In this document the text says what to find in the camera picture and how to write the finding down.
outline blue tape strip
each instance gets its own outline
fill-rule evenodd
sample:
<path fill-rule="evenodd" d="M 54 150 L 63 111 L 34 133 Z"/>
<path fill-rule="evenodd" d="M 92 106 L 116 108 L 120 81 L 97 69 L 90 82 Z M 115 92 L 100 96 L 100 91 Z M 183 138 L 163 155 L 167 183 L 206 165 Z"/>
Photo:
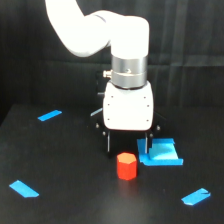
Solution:
<path fill-rule="evenodd" d="M 38 117 L 38 119 L 41 120 L 41 121 L 46 121 L 46 120 L 48 120 L 48 119 L 50 119 L 52 117 L 55 117 L 55 116 L 57 116 L 57 115 L 59 115 L 61 113 L 62 113 L 61 111 L 55 110 L 55 111 L 52 111 L 52 112 L 50 112 L 48 114 L 45 114 L 45 115 L 43 115 L 41 117 Z"/>
<path fill-rule="evenodd" d="M 32 190 L 30 187 L 28 187 L 26 184 L 19 180 L 9 185 L 9 187 L 11 187 L 14 191 L 22 195 L 24 198 L 39 196 L 36 191 Z"/>
<path fill-rule="evenodd" d="M 210 197 L 211 194 L 205 190 L 204 188 L 201 188 L 194 193 L 182 198 L 181 200 L 184 202 L 186 205 L 195 205 L 198 202 Z"/>
<path fill-rule="evenodd" d="M 152 144 L 175 144 L 173 138 L 154 138 Z"/>
<path fill-rule="evenodd" d="M 184 163 L 183 159 L 166 159 L 166 160 L 144 160 L 146 166 L 182 166 Z"/>

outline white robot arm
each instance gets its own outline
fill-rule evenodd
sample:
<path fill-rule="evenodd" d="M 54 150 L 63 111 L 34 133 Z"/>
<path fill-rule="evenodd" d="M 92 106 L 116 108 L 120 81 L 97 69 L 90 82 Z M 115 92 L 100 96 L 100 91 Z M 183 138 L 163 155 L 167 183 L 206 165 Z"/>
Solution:
<path fill-rule="evenodd" d="M 84 16 L 76 0 L 45 0 L 49 20 L 65 47 L 88 57 L 111 46 L 104 123 L 111 130 L 150 129 L 153 97 L 147 81 L 149 24 L 136 16 L 97 11 Z"/>

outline red block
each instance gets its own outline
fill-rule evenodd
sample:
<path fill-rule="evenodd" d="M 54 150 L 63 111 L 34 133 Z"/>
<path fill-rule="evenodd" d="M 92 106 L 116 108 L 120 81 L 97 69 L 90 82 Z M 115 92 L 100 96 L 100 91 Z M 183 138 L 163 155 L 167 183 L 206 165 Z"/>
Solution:
<path fill-rule="evenodd" d="M 137 160 L 134 154 L 121 153 L 117 156 L 117 175 L 123 180 L 131 180 L 137 176 Z"/>

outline silver metal ring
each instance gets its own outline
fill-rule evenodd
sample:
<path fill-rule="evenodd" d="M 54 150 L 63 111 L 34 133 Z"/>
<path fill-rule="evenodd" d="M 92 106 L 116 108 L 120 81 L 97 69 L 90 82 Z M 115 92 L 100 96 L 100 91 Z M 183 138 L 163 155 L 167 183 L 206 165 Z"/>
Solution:
<path fill-rule="evenodd" d="M 112 71 L 111 82 L 123 89 L 139 88 L 145 85 L 147 72 L 141 74 L 116 73 Z"/>
<path fill-rule="evenodd" d="M 139 88 L 147 81 L 147 58 L 121 59 L 112 55 L 111 82 L 123 89 Z"/>

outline blue folded paper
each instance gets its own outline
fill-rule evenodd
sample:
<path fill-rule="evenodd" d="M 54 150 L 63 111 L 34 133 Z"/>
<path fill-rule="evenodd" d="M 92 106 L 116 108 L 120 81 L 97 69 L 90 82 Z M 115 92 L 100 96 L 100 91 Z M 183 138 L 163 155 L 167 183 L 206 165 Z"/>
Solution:
<path fill-rule="evenodd" d="M 174 147 L 173 139 L 153 139 L 149 154 L 145 153 L 145 139 L 138 139 L 139 160 L 146 166 L 181 166 Z"/>

